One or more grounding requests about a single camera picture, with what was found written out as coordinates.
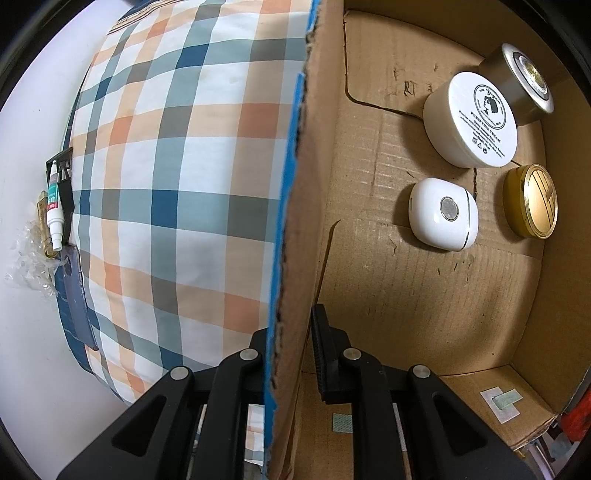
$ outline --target white jar lid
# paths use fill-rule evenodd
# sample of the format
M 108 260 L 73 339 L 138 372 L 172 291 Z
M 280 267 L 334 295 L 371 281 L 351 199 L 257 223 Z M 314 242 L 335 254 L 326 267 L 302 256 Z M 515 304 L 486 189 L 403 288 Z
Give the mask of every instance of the white jar lid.
M 517 149 L 517 126 L 508 102 L 486 78 L 461 72 L 425 102 L 429 140 L 457 167 L 502 167 Z

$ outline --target cardboard wall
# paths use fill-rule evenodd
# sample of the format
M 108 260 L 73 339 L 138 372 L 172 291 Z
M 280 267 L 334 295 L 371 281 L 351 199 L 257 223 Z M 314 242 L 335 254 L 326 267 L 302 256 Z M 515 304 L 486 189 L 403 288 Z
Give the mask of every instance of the cardboard wall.
M 512 364 L 562 411 L 591 365 L 591 107 L 572 79 L 553 86 L 552 94 L 556 109 L 543 130 L 560 210 Z
M 347 0 L 345 7 L 422 27 L 481 56 L 503 42 L 527 52 L 550 84 L 569 76 L 564 66 L 522 19 L 498 0 Z

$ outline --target blue tape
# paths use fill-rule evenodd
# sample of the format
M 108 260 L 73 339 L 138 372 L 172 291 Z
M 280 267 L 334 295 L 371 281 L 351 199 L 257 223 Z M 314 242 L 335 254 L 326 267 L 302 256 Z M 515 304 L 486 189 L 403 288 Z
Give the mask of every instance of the blue tape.
M 313 0 L 310 5 L 310 15 L 308 16 L 307 31 L 313 30 L 318 6 L 321 0 Z M 291 107 L 290 127 L 288 130 L 287 151 L 285 153 L 285 165 L 283 167 L 283 177 L 281 181 L 281 196 L 279 199 L 277 228 L 275 230 L 275 249 L 273 255 L 273 271 L 271 276 L 271 294 L 269 300 L 269 321 L 267 328 L 267 358 L 265 359 L 265 427 L 264 427 L 264 445 L 265 445 L 265 468 L 268 462 L 268 449 L 271 446 L 273 438 L 273 424 L 275 420 L 275 411 L 277 402 L 271 392 L 271 370 L 273 354 L 275 352 L 275 328 L 277 318 L 277 301 L 281 290 L 281 261 L 283 251 L 283 233 L 285 228 L 285 216 L 287 214 L 287 203 L 290 198 L 291 189 L 294 184 L 297 169 L 296 145 L 298 125 L 300 122 L 300 108 L 304 99 L 304 82 L 306 75 L 300 73 L 295 83 L 294 102 Z

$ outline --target small bottle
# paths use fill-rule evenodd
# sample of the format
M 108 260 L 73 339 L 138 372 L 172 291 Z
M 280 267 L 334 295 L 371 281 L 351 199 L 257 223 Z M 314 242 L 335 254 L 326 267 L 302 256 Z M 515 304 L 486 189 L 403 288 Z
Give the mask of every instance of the small bottle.
M 57 188 L 57 163 L 51 165 L 49 189 L 47 193 L 47 226 L 51 235 L 51 243 L 56 252 L 61 250 L 64 230 L 64 212 L 61 209 L 60 193 Z
M 49 227 L 47 226 L 47 192 L 45 190 L 39 195 L 39 201 L 37 202 L 37 218 L 39 220 L 39 226 L 41 227 L 41 247 L 43 248 L 43 253 L 45 253 L 47 258 L 55 258 L 57 253 L 51 244 L 51 234 L 49 233 Z

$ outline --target sticker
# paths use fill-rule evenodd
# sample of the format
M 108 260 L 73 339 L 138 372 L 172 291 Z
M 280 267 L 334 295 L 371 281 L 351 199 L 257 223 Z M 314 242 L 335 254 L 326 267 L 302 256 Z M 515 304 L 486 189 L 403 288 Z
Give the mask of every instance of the sticker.
M 333 432 L 353 433 L 353 417 L 343 413 L 333 413 Z
M 513 405 L 513 403 L 521 400 L 523 397 L 521 394 L 516 390 L 509 390 L 498 397 L 493 397 L 492 401 L 495 402 L 495 405 L 499 407 L 501 410 L 507 408 L 509 405 Z
M 490 388 L 488 390 L 485 390 L 484 392 L 480 392 L 480 394 L 482 395 L 482 398 L 484 398 L 488 406 L 491 408 L 492 412 L 495 414 L 497 420 L 501 422 L 501 424 L 506 423 L 510 419 L 514 419 L 517 415 L 519 415 L 519 410 L 517 410 L 517 408 L 515 408 L 515 406 L 512 403 L 508 404 L 502 410 L 496 405 L 493 399 L 503 394 L 503 391 L 500 387 Z

